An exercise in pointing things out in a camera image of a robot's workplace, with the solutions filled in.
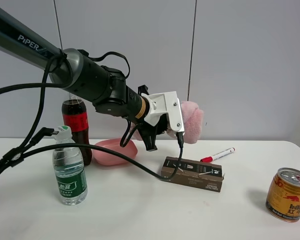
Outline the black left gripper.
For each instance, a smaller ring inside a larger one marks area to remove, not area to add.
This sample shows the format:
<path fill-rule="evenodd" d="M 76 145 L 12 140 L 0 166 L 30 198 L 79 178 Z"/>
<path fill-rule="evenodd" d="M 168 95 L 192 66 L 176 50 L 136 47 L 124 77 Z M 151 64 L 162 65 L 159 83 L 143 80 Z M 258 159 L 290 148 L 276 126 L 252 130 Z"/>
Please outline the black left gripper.
<path fill-rule="evenodd" d="M 168 128 L 167 115 L 163 114 L 159 117 L 159 121 L 155 126 L 150 125 L 145 121 L 145 117 L 150 112 L 149 101 L 142 96 L 142 94 L 149 95 L 148 87 L 146 85 L 141 85 L 138 87 L 138 95 L 142 100 L 141 117 L 138 119 L 137 131 L 142 139 L 147 151 L 152 152 L 157 150 L 156 138 L 157 135 L 162 135 Z"/>

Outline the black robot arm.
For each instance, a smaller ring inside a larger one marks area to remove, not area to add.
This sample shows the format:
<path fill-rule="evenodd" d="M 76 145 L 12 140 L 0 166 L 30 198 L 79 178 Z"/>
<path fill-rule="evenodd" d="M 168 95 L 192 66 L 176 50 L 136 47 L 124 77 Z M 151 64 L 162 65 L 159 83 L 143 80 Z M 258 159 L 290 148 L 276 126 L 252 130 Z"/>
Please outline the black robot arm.
<path fill-rule="evenodd" d="M 124 58 L 117 52 L 92 58 L 83 49 L 61 50 L 0 8 L 0 51 L 45 69 L 48 61 L 50 79 L 57 87 L 76 95 L 94 106 L 100 114 L 122 117 L 137 126 L 147 151 L 155 151 L 156 137 L 168 127 L 168 119 L 160 117 L 151 126 L 146 122 L 150 102 L 148 88 L 135 92 L 126 84 L 127 75 L 120 70 L 97 63 L 108 55 Z"/>

